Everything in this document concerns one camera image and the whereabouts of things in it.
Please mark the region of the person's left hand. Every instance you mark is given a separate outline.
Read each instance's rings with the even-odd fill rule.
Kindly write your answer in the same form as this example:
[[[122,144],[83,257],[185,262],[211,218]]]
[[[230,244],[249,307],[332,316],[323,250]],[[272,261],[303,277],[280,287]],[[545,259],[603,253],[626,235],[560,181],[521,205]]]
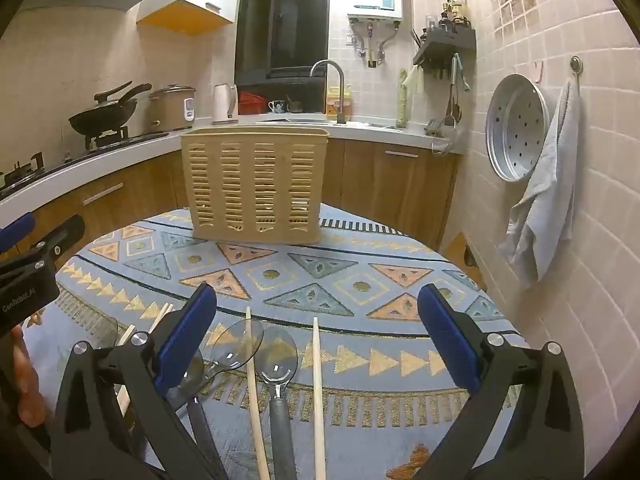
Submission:
[[[18,391],[17,413],[24,424],[35,428],[46,420],[46,404],[39,390],[39,377],[32,366],[21,326],[11,330],[14,380]]]

